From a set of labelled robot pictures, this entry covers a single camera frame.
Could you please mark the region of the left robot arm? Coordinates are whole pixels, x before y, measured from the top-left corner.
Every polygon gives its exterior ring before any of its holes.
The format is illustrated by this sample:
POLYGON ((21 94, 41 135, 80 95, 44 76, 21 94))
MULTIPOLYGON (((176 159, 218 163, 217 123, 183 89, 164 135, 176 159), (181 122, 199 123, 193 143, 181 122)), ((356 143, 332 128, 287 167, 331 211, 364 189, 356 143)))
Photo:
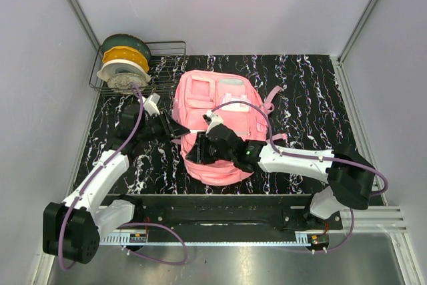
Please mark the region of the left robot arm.
POLYGON ((156 107, 131 105, 107 140, 99 162, 80 185, 59 203, 49 203, 43 212, 43 251, 57 256, 62 270, 86 264, 96 254, 100 241, 122 227, 160 225, 144 220, 143 203, 122 195, 106 208, 100 205, 116 181, 141 153, 144 143, 172 141, 189 133, 172 116, 156 107))

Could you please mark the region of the pink school backpack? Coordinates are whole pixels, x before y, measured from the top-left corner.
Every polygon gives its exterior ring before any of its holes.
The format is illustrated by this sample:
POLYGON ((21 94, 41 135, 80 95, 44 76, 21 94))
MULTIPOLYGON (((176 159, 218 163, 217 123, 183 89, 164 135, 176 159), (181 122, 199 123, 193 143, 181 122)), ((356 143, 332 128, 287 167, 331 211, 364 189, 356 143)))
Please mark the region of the pink school backpack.
POLYGON ((281 90, 275 86, 262 99, 251 82, 242 76, 202 70, 185 72, 177 85, 172 109, 172 118, 190 130, 180 138, 181 157, 185 158, 193 147, 197 132, 207 129, 203 115, 224 103, 229 104, 216 110, 224 125, 244 140, 266 141, 266 120, 261 113, 240 102, 256 105, 263 114, 269 115, 274 110, 273 98, 281 90))

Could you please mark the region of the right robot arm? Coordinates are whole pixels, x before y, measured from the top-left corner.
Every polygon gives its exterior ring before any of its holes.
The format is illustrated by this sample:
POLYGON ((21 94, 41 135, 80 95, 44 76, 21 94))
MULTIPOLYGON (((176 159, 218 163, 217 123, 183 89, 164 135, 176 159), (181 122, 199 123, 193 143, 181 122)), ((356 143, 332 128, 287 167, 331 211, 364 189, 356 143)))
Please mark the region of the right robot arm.
POLYGON ((366 210, 369 206, 374 168, 358 152, 299 150, 275 145, 268 138, 268 124, 254 112, 175 112, 173 119, 184 126, 181 156, 188 174, 203 184, 228 186, 256 171, 286 173, 313 178, 327 186, 316 192, 303 221, 318 229, 334 212, 344 208, 366 210))

